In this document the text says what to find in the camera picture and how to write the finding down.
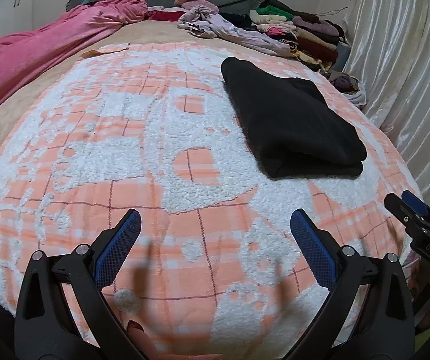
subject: blanket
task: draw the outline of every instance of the blanket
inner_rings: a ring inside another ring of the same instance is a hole
[[[392,191],[419,194],[416,183],[387,137],[319,74],[196,43],[99,51],[110,54],[78,62],[44,91],[0,148],[5,307],[14,311],[33,251],[91,243],[129,207],[141,214],[141,235],[103,294],[123,325],[139,322],[172,353],[266,359],[293,345],[327,295],[290,235],[295,208],[340,244],[404,260],[409,239],[382,202]],[[367,147],[362,175],[267,179],[223,86],[220,65],[229,56],[314,81]]]
[[[75,7],[38,30],[0,38],[0,104],[68,56],[142,21],[147,9],[145,0],[104,0]]]

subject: beige bed sheet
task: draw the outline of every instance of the beige bed sheet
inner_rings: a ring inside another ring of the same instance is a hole
[[[81,50],[77,54],[43,73],[37,79],[14,93],[2,105],[0,105],[0,147],[14,127],[15,123],[17,123],[20,117],[27,109],[29,109],[39,95],[46,88],[52,85],[62,74],[66,73],[84,52],[88,50],[96,50],[106,44],[163,44],[168,42],[184,41],[191,41],[215,47],[226,47],[235,51],[243,51],[246,54],[251,54],[253,56],[264,55],[258,51],[251,50],[222,39],[199,39],[190,35],[188,31],[177,28],[176,23],[173,22],[146,20],[141,23],[124,26],[108,38]]]

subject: maroon folded cloth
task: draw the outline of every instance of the maroon folded cloth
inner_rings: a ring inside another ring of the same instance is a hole
[[[330,50],[321,44],[304,38],[298,38],[298,50],[306,51],[312,57],[321,59],[323,62],[334,63],[336,58],[338,58],[338,52],[336,50]]]
[[[159,21],[178,21],[178,19],[184,14],[184,11],[149,11],[147,13],[149,20]]]

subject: green folded cloth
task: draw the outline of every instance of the green folded cloth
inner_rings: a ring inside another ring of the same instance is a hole
[[[280,15],[285,16],[288,20],[293,19],[293,15],[291,13],[285,12],[284,10],[274,7],[273,5],[267,5],[264,8],[255,8],[255,10],[259,15]]]

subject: pink blanket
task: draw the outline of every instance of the pink blanket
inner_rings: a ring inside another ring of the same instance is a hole
[[[35,31],[0,38],[0,104],[22,86],[76,52],[142,21],[145,0],[105,0],[79,5]]]

